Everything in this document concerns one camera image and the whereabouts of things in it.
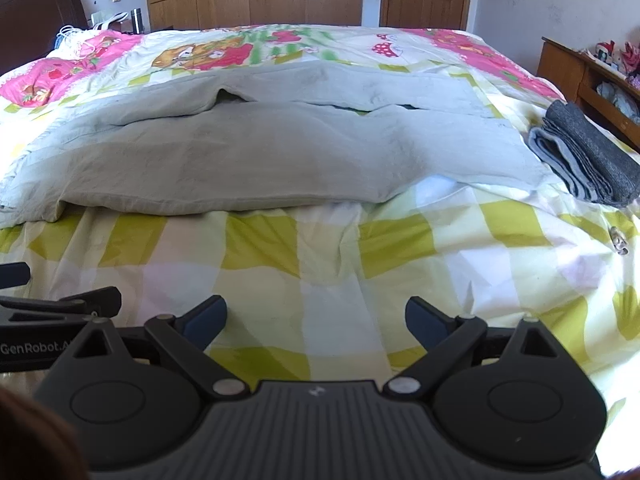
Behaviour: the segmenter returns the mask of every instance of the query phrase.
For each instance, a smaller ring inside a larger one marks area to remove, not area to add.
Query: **headboard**
[[[80,0],[0,0],[0,75],[45,57],[63,25],[87,28]]]

